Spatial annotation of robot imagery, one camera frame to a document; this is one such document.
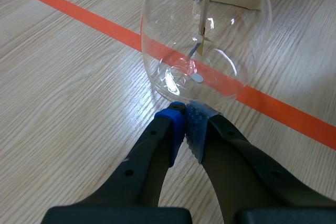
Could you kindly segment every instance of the wood grain surface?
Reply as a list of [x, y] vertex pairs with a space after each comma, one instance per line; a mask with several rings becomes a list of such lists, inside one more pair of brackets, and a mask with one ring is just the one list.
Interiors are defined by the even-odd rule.
[[[143, 0], [69, 0], [137, 33]], [[252, 86], [336, 126], [336, 0], [272, 0], [267, 51]], [[0, 223], [39, 223], [95, 191], [167, 101], [140, 52], [37, 0], [0, 0]], [[223, 114], [256, 146], [336, 199], [336, 152], [238, 102]], [[184, 143], [160, 206], [223, 223]]]

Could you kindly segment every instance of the orange tape line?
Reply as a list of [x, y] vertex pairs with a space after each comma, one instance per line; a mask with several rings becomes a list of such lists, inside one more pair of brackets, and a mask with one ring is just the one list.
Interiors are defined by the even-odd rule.
[[[141, 51], [141, 37], [139, 34], [134, 33], [133, 31], [119, 26], [66, 0], [39, 1], [138, 51]], [[201, 68], [202, 71], [213, 71], [210, 67], [205, 65], [202, 65]], [[224, 80], [227, 78], [227, 76], [219, 73], [217, 78]], [[304, 113], [249, 86], [242, 90], [237, 100], [263, 113], [264, 115], [269, 116], [270, 118], [273, 118], [274, 120], [336, 150], [336, 141], [334, 140], [336, 136], [336, 127], [333, 125], [319, 120], [314, 116]]]

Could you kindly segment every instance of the small metal disc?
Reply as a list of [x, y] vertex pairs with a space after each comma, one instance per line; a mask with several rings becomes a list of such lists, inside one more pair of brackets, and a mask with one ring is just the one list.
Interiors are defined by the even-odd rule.
[[191, 79], [193, 79], [197, 83], [202, 83], [203, 82], [203, 77], [199, 73], [192, 73], [191, 74]]

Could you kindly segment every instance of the black plastic arm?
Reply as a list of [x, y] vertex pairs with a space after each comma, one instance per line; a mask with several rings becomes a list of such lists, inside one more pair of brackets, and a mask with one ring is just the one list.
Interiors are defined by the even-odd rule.
[[155, 118], [108, 180], [79, 204], [157, 206], [172, 138], [172, 121]]
[[233, 223], [245, 209], [336, 206], [251, 145], [221, 115], [208, 120], [202, 165], [214, 186], [224, 223]]

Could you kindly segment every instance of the blue gripper pad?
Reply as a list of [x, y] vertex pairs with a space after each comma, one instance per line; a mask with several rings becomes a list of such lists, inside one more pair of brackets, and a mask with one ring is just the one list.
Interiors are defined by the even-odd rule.
[[197, 158], [198, 162], [202, 162], [204, 143], [206, 136], [206, 127], [209, 118], [220, 114], [210, 106], [191, 101], [186, 106], [187, 111], [187, 127], [186, 138], [189, 148]]

